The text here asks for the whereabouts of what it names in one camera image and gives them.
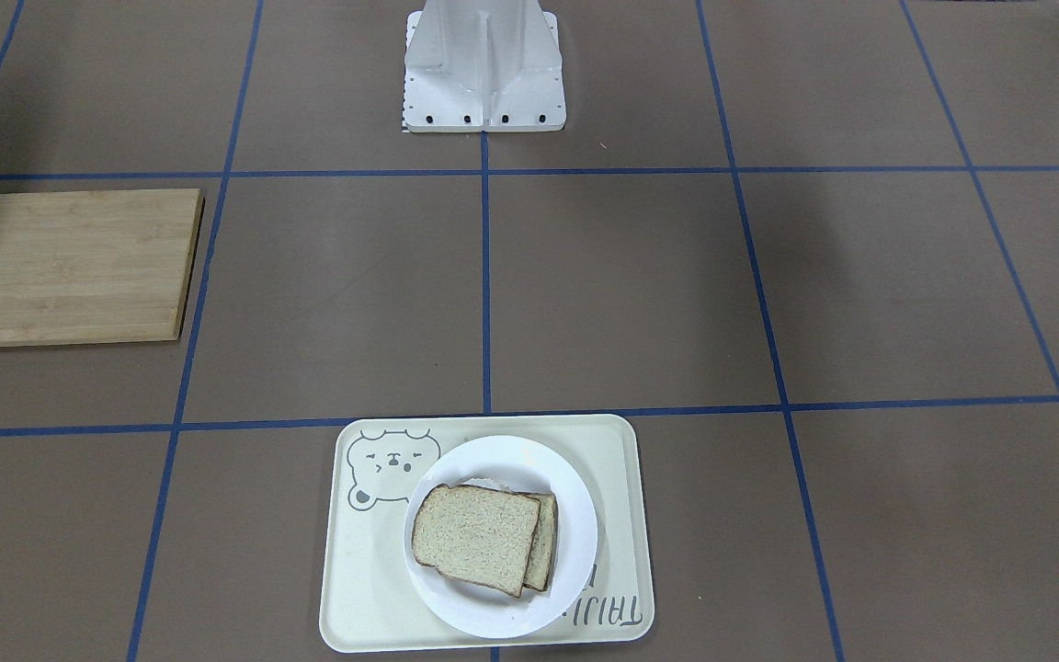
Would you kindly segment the white round plate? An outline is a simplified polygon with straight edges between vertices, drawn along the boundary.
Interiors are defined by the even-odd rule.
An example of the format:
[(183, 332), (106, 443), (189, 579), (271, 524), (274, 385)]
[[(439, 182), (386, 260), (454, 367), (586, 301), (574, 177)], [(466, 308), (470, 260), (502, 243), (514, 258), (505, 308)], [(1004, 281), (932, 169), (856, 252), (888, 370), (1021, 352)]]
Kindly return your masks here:
[[(545, 592), (521, 598), (452, 582), (413, 561), (409, 535), (425, 495), (437, 485), (478, 485), (505, 493), (550, 493), (558, 506), (553, 576)], [(417, 596), (442, 623), (465, 636), (513, 640), (562, 618), (584, 591), (596, 561), (599, 524), (594, 500), (576, 468), (540, 441), (497, 435), (465, 441), (433, 462), (416, 483), (403, 521), (403, 560)]]

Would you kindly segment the top bread slice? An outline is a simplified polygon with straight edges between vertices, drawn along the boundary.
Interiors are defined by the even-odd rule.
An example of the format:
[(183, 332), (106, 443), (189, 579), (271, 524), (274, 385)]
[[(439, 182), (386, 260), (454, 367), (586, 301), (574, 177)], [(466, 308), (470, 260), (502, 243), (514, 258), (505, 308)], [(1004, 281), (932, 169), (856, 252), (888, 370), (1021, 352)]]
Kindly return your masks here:
[(452, 582), (521, 598), (541, 501), (478, 485), (437, 485), (416, 509), (413, 561)]

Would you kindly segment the bread slice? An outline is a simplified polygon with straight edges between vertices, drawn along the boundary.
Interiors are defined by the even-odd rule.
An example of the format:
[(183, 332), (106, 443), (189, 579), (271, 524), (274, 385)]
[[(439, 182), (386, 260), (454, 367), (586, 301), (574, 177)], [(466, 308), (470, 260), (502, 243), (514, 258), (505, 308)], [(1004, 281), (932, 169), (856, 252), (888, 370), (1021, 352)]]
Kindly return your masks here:
[(541, 501), (478, 485), (437, 485), (416, 509), (413, 561), (452, 582), (521, 598)]
[(550, 493), (520, 493), (539, 504), (538, 523), (535, 525), (530, 557), (524, 576), (524, 588), (545, 592), (553, 576), (553, 555), (558, 531), (558, 506), (555, 495)]

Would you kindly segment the bottom bread slice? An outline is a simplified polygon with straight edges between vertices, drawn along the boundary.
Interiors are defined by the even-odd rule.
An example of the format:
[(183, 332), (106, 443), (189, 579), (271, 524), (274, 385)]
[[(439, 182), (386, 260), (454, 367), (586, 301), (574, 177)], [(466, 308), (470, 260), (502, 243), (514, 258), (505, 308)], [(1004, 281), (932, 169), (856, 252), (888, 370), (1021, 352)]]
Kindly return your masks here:
[(535, 525), (530, 557), (524, 576), (524, 588), (545, 592), (553, 576), (553, 555), (558, 531), (558, 506), (555, 495), (550, 493), (520, 493), (539, 504), (538, 523)]

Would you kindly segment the cream bear serving tray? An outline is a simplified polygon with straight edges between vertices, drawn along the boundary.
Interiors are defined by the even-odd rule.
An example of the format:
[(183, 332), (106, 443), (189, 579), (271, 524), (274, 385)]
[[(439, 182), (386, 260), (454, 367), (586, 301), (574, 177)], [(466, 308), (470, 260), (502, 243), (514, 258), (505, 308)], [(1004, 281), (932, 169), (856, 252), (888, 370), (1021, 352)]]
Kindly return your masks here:
[[(409, 498), (425, 470), (468, 440), (532, 439), (584, 477), (598, 517), (596, 561), (562, 618), (532, 636), (465, 636), (424, 606), (403, 560)], [(319, 629), (340, 654), (587, 645), (650, 632), (656, 591), (636, 433), (610, 414), (390, 418), (354, 422), (337, 436)]]

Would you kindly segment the bamboo cutting board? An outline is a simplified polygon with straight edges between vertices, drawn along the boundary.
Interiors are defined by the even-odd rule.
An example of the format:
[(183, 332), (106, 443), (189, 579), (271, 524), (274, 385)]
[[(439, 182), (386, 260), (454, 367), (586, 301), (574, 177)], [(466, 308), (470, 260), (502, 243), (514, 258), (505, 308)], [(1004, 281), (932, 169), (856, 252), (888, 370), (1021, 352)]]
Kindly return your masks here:
[(198, 187), (0, 194), (0, 347), (181, 334)]

